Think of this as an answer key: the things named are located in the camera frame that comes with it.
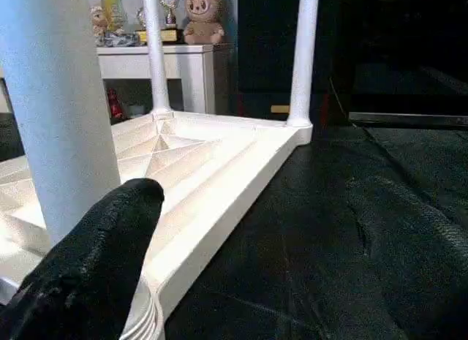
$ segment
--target wall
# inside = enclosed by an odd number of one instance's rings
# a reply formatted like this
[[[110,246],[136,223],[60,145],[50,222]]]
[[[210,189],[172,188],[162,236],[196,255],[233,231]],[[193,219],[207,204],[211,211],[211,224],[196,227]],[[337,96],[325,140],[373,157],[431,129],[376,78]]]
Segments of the wall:
[[[100,4],[101,0],[89,0],[90,5]],[[181,0],[175,16],[177,17],[178,25],[183,28],[186,25],[186,13],[184,9],[185,0]],[[223,19],[224,29],[227,32],[229,41],[237,41],[237,4],[238,0],[224,0],[226,7],[226,17]],[[136,13],[140,7],[143,6],[143,0],[123,0],[124,9],[127,13],[128,24],[126,29],[134,31],[139,28],[139,24],[136,18]],[[159,19],[161,20],[161,27],[164,26],[164,10],[160,7]]]

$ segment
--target white pipe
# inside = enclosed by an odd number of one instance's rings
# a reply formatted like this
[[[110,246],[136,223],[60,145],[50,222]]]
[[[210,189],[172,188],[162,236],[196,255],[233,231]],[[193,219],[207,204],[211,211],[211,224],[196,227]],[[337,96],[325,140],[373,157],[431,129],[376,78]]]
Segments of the white pipe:
[[[159,28],[158,0],[143,0],[148,37],[149,64],[151,70],[151,90],[153,93],[152,113],[171,112],[167,93],[164,53],[162,52],[161,30]]]
[[[120,184],[87,0],[0,0],[0,56],[52,243]]]
[[[319,0],[300,0],[288,126],[311,126],[309,118]]]

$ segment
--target yellow object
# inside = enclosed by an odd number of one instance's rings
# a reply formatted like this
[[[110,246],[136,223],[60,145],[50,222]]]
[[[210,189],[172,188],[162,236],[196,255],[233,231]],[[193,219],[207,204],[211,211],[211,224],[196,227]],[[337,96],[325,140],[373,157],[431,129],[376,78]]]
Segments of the yellow object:
[[[177,41],[177,31],[175,29],[162,29],[161,30],[161,40],[163,42],[176,42]]]
[[[289,113],[289,105],[271,105],[271,113]]]
[[[109,23],[108,29],[110,31],[124,27],[125,11],[122,0],[101,0],[101,6]]]
[[[136,31],[135,33],[140,37],[140,42],[148,42],[146,31]]]

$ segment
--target red object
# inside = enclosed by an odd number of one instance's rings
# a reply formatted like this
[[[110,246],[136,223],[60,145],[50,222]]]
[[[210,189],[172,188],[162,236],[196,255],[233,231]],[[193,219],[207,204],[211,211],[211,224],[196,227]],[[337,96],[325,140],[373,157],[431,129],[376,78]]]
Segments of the red object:
[[[120,102],[117,99],[117,92],[113,88],[107,90],[107,100],[109,101],[110,117],[112,118],[124,118],[124,111],[120,106]]]

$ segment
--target plush monkey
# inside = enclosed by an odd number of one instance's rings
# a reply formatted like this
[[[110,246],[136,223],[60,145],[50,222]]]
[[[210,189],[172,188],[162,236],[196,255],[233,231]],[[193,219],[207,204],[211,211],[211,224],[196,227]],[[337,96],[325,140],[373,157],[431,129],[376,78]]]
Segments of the plush monkey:
[[[221,0],[186,0],[185,8],[190,23],[184,30],[187,44],[219,44],[224,29],[219,24]]]

